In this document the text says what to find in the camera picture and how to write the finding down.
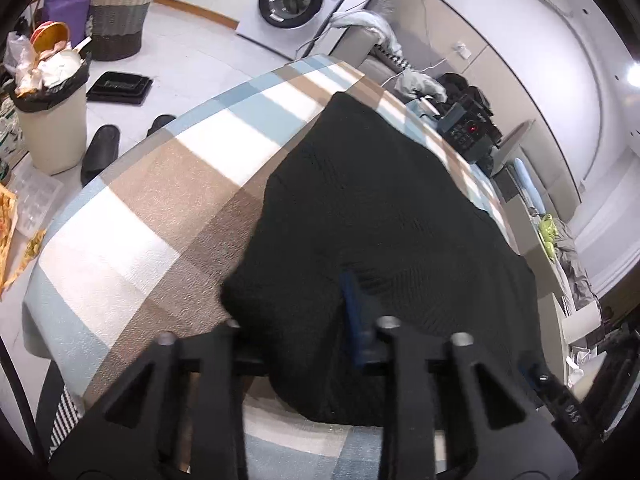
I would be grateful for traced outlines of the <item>black knit garment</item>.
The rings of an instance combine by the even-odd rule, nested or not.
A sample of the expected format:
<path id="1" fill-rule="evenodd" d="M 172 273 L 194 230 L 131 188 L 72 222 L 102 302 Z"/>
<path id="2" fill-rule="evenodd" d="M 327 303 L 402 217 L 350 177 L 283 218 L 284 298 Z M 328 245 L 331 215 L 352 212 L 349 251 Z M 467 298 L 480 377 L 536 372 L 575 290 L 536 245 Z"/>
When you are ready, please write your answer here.
<path id="1" fill-rule="evenodd" d="M 439 158 L 338 92 L 269 177 L 220 299 L 257 341 L 277 396 L 314 422 L 378 426 L 381 378 L 352 359 L 340 276 L 435 337 L 471 334 L 520 387 L 540 356 L 533 272 Z"/>

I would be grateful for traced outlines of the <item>black clothes pile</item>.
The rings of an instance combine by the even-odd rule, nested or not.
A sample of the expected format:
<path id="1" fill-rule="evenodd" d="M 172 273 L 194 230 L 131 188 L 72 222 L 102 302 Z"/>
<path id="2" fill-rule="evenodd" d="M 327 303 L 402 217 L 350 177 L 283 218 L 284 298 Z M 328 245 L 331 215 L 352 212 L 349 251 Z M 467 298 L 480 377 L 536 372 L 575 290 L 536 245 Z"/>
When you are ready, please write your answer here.
<path id="1" fill-rule="evenodd" d="M 458 102 L 462 96 L 469 96 L 475 102 L 480 104 L 487 110 L 489 115 L 492 114 L 491 105 L 485 96 L 485 93 L 469 84 L 468 81 L 461 75 L 455 73 L 444 73 L 436 78 L 436 80 L 442 85 L 442 88 L 446 92 L 446 105 L 452 105 L 454 102 Z"/>

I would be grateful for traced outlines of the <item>yellow-green toy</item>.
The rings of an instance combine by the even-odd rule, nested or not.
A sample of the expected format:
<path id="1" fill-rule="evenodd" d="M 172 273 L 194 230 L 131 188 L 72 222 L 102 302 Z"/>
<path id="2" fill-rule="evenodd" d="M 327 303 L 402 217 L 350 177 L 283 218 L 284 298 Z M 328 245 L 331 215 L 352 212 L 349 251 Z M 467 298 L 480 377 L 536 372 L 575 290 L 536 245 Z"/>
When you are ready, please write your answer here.
<path id="1" fill-rule="evenodd" d="M 542 246 L 548 258 L 551 261 L 556 260 L 555 241 L 558 238 L 558 228 L 554 223 L 551 214 L 545 214 L 538 222 L 538 235 L 541 239 Z"/>

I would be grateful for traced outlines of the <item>clear plastic blister tray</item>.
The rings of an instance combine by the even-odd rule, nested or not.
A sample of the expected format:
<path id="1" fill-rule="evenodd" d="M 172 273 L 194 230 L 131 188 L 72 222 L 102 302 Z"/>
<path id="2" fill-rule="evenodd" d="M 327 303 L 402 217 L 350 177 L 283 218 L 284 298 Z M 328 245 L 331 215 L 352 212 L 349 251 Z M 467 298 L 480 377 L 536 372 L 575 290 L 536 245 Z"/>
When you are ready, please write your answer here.
<path id="1" fill-rule="evenodd" d="M 63 183 L 44 174 L 34 166 L 29 156 L 13 170 L 9 190 L 17 197 L 17 231 L 32 238 L 42 228 Z"/>

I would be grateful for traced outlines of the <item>orange snack bag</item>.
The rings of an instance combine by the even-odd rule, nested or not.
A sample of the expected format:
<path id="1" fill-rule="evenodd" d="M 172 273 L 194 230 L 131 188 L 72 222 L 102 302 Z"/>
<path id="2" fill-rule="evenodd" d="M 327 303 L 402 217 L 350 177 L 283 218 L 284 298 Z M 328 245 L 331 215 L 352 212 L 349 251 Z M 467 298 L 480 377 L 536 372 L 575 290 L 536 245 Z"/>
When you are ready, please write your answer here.
<path id="1" fill-rule="evenodd" d="M 26 270 L 29 263 L 35 260 L 41 252 L 46 230 L 39 230 L 29 240 L 24 249 L 20 264 L 17 269 L 7 278 L 6 271 L 9 269 L 10 249 L 14 240 L 14 233 L 17 226 L 17 196 L 9 191 L 4 185 L 1 187 L 1 291 L 9 289 L 13 283 Z"/>

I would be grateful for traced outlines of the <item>black slipper near bin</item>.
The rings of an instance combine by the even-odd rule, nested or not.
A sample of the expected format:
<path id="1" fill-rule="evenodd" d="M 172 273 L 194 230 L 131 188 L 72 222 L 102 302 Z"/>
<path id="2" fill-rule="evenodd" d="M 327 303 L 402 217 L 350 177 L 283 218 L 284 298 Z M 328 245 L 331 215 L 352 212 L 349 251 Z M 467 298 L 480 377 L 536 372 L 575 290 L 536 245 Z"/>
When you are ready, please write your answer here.
<path id="1" fill-rule="evenodd" d="M 115 125 L 103 125 L 96 130 L 81 162 L 80 183 L 83 188 L 118 159 L 119 140 L 120 131 Z"/>

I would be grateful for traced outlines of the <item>dark electric pressure cooker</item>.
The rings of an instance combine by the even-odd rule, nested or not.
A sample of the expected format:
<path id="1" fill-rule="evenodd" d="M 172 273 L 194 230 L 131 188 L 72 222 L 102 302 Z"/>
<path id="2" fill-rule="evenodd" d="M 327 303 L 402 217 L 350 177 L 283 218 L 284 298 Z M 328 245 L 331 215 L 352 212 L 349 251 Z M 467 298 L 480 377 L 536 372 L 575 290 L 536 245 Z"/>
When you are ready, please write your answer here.
<path id="1" fill-rule="evenodd" d="M 502 139 L 487 107 L 467 94 L 439 119 L 436 130 L 469 164 L 489 156 Z"/>

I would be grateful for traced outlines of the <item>black slipper far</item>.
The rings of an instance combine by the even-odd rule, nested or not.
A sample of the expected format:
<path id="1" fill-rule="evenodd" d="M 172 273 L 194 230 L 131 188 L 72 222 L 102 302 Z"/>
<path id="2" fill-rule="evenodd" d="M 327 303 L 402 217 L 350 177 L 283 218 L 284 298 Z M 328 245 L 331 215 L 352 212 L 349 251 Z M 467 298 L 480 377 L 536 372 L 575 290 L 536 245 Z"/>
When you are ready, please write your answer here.
<path id="1" fill-rule="evenodd" d="M 175 116 L 171 114 L 161 114 L 160 116 L 157 116 L 157 118 L 153 120 L 152 125 L 149 128 L 146 136 L 152 136 L 154 132 L 157 132 L 161 128 L 164 128 L 165 126 L 173 122 L 175 119 L 176 119 Z"/>

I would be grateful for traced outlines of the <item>black plastic tray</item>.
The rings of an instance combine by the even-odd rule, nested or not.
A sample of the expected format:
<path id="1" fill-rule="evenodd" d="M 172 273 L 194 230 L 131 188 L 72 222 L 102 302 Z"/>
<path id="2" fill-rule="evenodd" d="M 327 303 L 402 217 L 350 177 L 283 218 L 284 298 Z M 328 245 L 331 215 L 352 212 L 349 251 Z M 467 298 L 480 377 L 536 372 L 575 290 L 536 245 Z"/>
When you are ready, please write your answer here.
<path id="1" fill-rule="evenodd" d="M 141 105 L 149 94 L 153 79 L 147 76 L 109 70 L 87 92 L 88 102 Z"/>

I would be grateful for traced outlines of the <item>beige trash bin with bag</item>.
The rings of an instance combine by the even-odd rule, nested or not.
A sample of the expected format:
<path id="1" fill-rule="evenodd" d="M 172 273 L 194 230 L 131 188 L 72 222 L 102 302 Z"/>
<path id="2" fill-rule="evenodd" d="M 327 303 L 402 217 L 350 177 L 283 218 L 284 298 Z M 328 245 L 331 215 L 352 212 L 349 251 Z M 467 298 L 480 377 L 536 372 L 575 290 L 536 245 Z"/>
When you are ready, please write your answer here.
<path id="1" fill-rule="evenodd" d="M 72 45 L 63 22 L 44 22 L 29 35 L 9 32 L 4 85 L 17 111 L 34 166 L 54 176 L 80 163 L 87 145 L 89 37 Z"/>

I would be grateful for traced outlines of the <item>grey sofa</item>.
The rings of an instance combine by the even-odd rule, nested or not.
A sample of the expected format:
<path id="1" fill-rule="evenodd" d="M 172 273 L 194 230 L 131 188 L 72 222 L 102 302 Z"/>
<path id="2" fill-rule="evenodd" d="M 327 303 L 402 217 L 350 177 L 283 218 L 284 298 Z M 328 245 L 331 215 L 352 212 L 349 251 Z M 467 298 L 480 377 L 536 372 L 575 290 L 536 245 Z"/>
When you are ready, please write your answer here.
<path id="1" fill-rule="evenodd" d="M 397 76 L 410 63 L 402 56 L 393 55 L 376 43 L 377 36 L 363 27 L 352 26 L 346 29 L 338 40 L 331 55 L 360 70 L 377 84 L 385 86 L 393 76 Z"/>

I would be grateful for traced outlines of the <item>woven laundry basket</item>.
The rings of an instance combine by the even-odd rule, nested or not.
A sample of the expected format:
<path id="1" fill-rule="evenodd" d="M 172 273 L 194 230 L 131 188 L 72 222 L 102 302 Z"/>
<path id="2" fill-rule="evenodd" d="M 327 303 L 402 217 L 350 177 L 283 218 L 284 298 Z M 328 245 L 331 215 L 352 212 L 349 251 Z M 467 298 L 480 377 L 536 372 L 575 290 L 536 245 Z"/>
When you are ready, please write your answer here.
<path id="1" fill-rule="evenodd" d="M 152 1 L 90 0 L 87 27 L 93 61 L 119 61 L 141 50 L 143 27 Z"/>

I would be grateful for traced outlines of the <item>grey cloth on sofa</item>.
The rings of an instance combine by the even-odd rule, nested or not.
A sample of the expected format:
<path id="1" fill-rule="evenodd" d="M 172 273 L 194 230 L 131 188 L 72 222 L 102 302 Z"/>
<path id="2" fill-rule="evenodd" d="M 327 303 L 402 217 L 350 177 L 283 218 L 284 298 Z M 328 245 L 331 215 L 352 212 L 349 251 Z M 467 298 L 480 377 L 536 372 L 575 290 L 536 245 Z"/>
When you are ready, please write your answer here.
<path id="1" fill-rule="evenodd" d="M 331 28 L 361 27 L 375 36 L 375 43 L 392 55 L 402 56 L 402 47 L 392 26 L 380 14 L 367 10 L 353 10 L 337 13 L 329 20 Z"/>

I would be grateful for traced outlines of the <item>white front-load washing machine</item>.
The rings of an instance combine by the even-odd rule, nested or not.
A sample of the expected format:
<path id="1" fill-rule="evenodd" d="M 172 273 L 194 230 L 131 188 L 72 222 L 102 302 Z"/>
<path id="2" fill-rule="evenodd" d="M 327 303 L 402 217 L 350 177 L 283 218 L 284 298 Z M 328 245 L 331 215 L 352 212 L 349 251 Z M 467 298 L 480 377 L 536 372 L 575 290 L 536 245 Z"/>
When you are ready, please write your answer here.
<path id="1" fill-rule="evenodd" d="M 236 33 L 288 60 L 306 55 L 344 0 L 252 0 Z"/>

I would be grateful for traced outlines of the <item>white wall socket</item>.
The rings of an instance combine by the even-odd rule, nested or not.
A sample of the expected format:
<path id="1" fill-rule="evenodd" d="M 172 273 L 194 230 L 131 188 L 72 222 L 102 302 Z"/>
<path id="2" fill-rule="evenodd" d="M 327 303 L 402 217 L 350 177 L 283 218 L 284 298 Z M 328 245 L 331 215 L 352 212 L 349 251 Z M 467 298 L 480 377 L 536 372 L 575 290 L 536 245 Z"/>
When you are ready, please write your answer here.
<path id="1" fill-rule="evenodd" d="M 463 43 L 463 42 L 457 42 L 454 45 L 454 50 L 457 52 L 458 55 L 460 55 L 465 61 L 467 61 L 471 55 L 472 52 L 471 50 Z"/>

